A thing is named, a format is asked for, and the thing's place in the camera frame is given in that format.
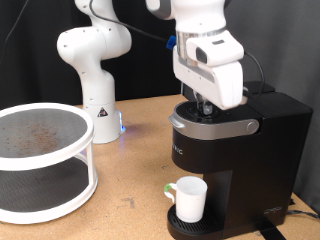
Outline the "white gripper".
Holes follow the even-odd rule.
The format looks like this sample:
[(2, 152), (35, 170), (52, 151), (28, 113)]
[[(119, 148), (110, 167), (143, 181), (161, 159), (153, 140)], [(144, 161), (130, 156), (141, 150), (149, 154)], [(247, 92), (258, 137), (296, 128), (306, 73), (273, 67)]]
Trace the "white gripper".
[[(203, 110), (204, 115), (213, 113), (211, 103), (227, 110), (242, 102), (243, 70), (238, 61), (216, 67), (204, 64), (190, 66), (174, 48), (173, 69), (176, 78), (195, 91), (197, 108)], [(203, 97), (211, 103), (204, 102)]]

